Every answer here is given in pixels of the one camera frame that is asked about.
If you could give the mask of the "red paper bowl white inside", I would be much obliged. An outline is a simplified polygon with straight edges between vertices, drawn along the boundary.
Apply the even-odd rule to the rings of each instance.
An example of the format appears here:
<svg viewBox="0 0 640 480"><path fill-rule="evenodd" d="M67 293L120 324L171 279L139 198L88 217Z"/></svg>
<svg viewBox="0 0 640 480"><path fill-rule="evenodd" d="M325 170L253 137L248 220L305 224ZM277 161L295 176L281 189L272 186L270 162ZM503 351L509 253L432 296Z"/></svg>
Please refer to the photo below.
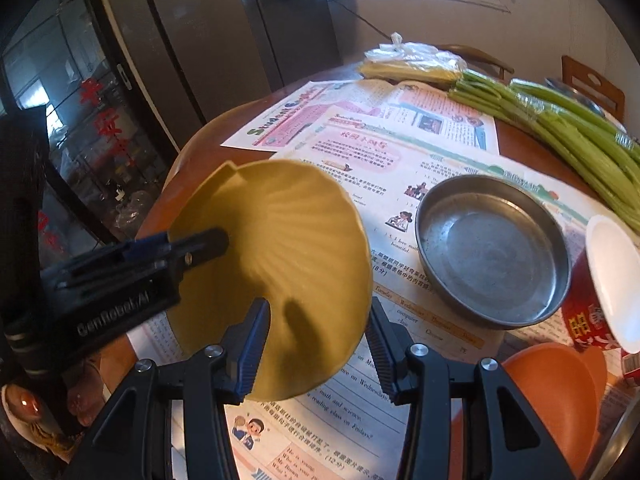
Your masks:
<svg viewBox="0 0 640 480"><path fill-rule="evenodd" d="M588 221L561 311L576 346L639 351L639 251L614 220Z"/></svg>

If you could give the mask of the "steel plate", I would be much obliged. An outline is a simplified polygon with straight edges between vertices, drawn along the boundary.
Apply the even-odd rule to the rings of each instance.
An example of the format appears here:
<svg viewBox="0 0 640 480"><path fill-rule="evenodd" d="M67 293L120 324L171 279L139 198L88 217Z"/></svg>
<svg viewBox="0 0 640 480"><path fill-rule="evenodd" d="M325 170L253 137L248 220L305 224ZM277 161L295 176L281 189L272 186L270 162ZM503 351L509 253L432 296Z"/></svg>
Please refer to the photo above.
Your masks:
<svg viewBox="0 0 640 480"><path fill-rule="evenodd" d="M488 176L457 176L422 198L414 232L423 269L459 314L496 330L551 318L570 289L564 234L534 196Z"/></svg>

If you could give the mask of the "orange plastic plate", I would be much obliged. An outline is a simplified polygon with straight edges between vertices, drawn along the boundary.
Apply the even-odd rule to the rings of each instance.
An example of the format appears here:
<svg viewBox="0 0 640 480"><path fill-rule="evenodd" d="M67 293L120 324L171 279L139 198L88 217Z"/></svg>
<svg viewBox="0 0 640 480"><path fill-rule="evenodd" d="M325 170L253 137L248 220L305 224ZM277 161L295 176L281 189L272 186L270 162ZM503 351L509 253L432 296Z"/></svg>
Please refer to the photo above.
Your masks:
<svg viewBox="0 0 640 480"><path fill-rule="evenodd" d="M499 363L442 362L435 417L442 478L576 479L598 432L602 351L536 344Z"/></svg>

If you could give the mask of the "celery bunch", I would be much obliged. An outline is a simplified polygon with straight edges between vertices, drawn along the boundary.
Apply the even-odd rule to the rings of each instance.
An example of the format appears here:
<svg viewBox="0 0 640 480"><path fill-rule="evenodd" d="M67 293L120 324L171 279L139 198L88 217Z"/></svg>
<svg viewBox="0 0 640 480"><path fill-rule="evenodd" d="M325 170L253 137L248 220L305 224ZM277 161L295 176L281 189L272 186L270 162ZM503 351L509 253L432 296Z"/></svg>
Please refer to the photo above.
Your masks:
<svg viewBox="0 0 640 480"><path fill-rule="evenodd" d="M639 231L639 143L559 91L466 70L449 89L454 102L508 122L546 144L608 208Z"/></svg>

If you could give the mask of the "curved wooden chair back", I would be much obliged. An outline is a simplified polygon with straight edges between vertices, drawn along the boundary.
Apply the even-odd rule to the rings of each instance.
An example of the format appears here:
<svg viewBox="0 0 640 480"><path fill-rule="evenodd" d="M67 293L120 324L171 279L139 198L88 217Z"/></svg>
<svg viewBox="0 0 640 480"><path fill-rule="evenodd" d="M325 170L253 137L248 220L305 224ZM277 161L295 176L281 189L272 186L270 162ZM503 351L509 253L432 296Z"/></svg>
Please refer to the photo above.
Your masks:
<svg viewBox="0 0 640 480"><path fill-rule="evenodd" d="M515 73L514 68L508 63L502 62L477 48L464 46L463 44L436 44L436 48L460 56L473 70L478 70L485 75L500 80L507 80Z"/></svg>

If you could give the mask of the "wooden chair with slot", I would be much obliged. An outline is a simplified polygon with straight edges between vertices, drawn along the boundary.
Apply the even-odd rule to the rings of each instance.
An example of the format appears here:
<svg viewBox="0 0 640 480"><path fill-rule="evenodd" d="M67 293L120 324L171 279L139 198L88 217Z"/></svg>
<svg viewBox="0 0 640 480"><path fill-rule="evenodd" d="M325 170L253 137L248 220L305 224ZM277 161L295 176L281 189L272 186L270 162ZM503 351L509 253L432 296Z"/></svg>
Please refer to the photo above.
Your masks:
<svg viewBox="0 0 640 480"><path fill-rule="evenodd" d="M582 92L619 122L624 121L626 96L620 88L569 55L562 56L561 67L564 84Z"/></svg>

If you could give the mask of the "large front newspaper sheet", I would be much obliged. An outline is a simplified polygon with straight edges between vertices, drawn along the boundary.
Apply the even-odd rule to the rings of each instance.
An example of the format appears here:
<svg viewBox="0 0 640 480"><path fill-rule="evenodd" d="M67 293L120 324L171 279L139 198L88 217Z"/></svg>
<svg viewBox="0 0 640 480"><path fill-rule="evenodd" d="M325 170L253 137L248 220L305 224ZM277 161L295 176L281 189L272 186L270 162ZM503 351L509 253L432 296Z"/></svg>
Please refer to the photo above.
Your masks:
<svg viewBox="0 0 640 480"><path fill-rule="evenodd" d="M181 301L130 333L134 351L162 364L192 356L270 302L269 338L244 403L226 411L243 479L388 479L398 469L408 412L378 384L363 335L372 298L394 322L447 358L471 362L538 346L567 346L561 315L533 328L490 330L436 295L402 190L457 176L491 176L544 206L577 256L601 203L514 160L440 136L415 136L381 119L330 110L311 136L253 162L215 157L203 143L166 179L140 228L172 238L219 226L230 237L220 259L186 274Z"/></svg>

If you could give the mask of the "large steel bowl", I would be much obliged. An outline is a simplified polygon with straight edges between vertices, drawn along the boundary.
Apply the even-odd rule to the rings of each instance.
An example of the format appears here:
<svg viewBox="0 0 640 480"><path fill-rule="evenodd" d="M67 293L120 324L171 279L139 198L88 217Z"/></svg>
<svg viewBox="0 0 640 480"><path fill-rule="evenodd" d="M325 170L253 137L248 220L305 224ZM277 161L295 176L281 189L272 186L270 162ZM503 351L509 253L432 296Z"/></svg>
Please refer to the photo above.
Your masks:
<svg viewBox="0 0 640 480"><path fill-rule="evenodd" d="M640 400L631 400L585 479L639 480Z"/></svg>

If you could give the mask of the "yellow vegetables in plastic bag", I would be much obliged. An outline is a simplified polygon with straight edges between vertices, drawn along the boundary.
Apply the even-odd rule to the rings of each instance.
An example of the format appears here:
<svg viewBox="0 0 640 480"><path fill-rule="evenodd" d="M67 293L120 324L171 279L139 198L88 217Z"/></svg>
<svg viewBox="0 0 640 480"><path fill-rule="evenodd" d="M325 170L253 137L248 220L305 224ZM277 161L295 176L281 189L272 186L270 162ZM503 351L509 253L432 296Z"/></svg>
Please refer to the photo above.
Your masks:
<svg viewBox="0 0 640 480"><path fill-rule="evenodd" d="M364 52L358 70L368 79L407 80L427 84L453 84L468 69L463 58L430 44L405 42L398 32L390 36L388 44Z"/></svg>

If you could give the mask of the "dark refrigerator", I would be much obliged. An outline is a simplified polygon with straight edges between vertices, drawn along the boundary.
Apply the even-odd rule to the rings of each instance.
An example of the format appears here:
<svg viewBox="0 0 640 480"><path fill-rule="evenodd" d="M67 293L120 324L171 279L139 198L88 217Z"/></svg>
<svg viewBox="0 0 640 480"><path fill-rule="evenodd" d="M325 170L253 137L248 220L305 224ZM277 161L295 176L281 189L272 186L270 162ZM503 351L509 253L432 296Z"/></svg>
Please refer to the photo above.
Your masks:
<svg viewBox="0 0 640 480"><path fill-rule="evenodd" d="M170 144L227 110L341 65L328 0L101 0Z"/></svg>

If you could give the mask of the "steel bowl at back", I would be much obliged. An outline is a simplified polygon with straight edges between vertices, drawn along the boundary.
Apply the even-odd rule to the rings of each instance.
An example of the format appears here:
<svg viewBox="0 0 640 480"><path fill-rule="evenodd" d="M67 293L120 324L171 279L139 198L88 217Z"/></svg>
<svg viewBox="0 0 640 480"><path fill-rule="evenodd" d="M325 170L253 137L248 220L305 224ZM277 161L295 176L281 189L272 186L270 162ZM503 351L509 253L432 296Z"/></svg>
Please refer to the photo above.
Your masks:
<svg viewBox="0 0 640 480"><path fill-rule="evenodd" d="M568 96L573 101L589 108L593 113L596 113L601 117L605 116L604 110L602 110L602 107L600 107L596 102L593 102L593 100L590 100L588 96L584 96L568 84L564 84L564 82L560 81L558 78L546 78L544 81L546 82L547 87L559 91L564 94L564 96Z"/></svg>

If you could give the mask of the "rear newspaper sheet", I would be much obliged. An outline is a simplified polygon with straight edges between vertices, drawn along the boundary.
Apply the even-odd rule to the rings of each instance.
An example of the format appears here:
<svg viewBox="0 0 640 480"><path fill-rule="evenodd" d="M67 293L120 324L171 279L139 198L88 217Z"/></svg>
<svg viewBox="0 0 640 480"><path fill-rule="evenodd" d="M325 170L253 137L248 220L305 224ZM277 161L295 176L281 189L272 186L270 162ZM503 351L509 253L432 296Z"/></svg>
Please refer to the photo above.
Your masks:
<svg viewBox="0 0 640 480"><path fill-rule="evenodd" d="M445 91L417 81L378 79L309 81L267 108L222 144L225 148L277 153L295 141L331 107L398 122L446 139L499 151L494 118L454 102Z"/></svg>

